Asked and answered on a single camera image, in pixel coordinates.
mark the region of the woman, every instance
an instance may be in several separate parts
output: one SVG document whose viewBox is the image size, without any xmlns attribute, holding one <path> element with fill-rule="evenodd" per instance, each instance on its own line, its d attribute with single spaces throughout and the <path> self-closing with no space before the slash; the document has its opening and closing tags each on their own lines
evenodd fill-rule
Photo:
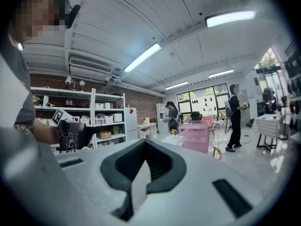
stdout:
<svg viewBox="0 0 301 226">
<path fill-rule="evenodd" d="M 231 97 L 229 105 L 232 111 L 231 123 L 232 123 L 232 134 L 230 141 L 226 147 L 226 151 L 235 152 L 234 148 L 241 147 L 240 143 L 240 110 L 248 108 L 247 105 L 239 105 L 237 94 L 239 93 L 239 85 L 230 85 Z"/>
<path fill-rule="evenodd" d="M 168 118 L 165 121 L 169 122 L 169 130 L 171 133 L 172 129 L 177 130 L 178 124 L 175 119 L 177 118 L 179 111 L 177 110 L 172 101 L 168 101 L 166 107 L 169 109 L 169 113 Z"/>
</svg>

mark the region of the security camera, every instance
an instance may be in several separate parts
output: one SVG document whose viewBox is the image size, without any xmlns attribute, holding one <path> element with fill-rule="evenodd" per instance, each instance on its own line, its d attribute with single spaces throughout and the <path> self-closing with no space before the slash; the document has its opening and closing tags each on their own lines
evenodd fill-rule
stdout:
<svg viewBox="0 0 301 226">
<path fill-rule="evenodd" d="M 65 81 L 65 84 L 66 85 L 70 85 L 71 84 L 71 80 L 72 80 L 71 76 L 68 76 L 67 79 L 66 79 L 66 81 Z"/>
</svg>

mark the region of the person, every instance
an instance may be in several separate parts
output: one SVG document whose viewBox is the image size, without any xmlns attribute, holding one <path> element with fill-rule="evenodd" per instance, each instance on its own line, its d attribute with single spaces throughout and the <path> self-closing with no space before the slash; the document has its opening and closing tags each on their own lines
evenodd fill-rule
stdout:
<svg viewBox="0 0 301 226">
<path fill-rule="evenodd" d="M 8 22 L 0 40 L 0 52 L 11 71 L 30 92 L 30 74 L 18 44 L 37 37 L 50 25 L 58 25 L 62 18 L 62 3 L 60 0 L 14 0 L 9 6 L 5 16 Z M 27 135 L 33 135 L 38 142 L 59 143 L 56 127 L 45 125 L 35 118 L 31 93 L 17 116 L 15 127 Z"/>
<path fill-rule="evenodd" d="M 226 147 L 226 151 L 235 152 L 234 148 L 241 147 L 240 143 L 240 110 L 248 108 L 247 105 L 239 105 L 237 94 L 239 93 L 239 85 L 230 85 L 231 97 L 229 105 L 232 111 L 231 123 L 232 123 L 232 134 L 230 141 Z"/>
<path fill-rule="evenodd" d="M 169 130 L 171 133 L 173 129 L 177 130 L 178 125 L 175 119 L 177 118 L 179 111 L 177 110 L 177 108 L 175 107 L 172 101 L 168 101 L 166 107 L 169 109 L 169 112 L 168 112 L 168 118 L 165 121 L 168 121 Z"/>
</svg>

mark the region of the black rubber pad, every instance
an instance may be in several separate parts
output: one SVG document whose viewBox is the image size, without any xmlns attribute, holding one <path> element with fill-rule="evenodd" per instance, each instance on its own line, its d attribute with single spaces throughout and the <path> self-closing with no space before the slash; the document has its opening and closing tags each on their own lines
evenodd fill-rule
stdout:
<svg viewBox="0 0 301 226">
<path fill-rule="evenodd" d="M 227 180 L 219 179 L 212 184 L 237 218 L 252 209 L 252 206 Z"/>
</svg>

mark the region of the white tablecloth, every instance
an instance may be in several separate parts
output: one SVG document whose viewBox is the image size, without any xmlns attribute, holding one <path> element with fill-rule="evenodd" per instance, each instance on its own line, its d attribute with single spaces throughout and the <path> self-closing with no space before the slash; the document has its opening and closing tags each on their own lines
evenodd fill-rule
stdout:
<svg viewBox="0 0 301 226">
<path fill-rule="evenodd" d="M 274 119 L 271 114 L 264 114 L 254 119 L 252 131 L 271 138 L 278 138 L 280 129 L 279 119 L 278 117 Z"/>
</svg>

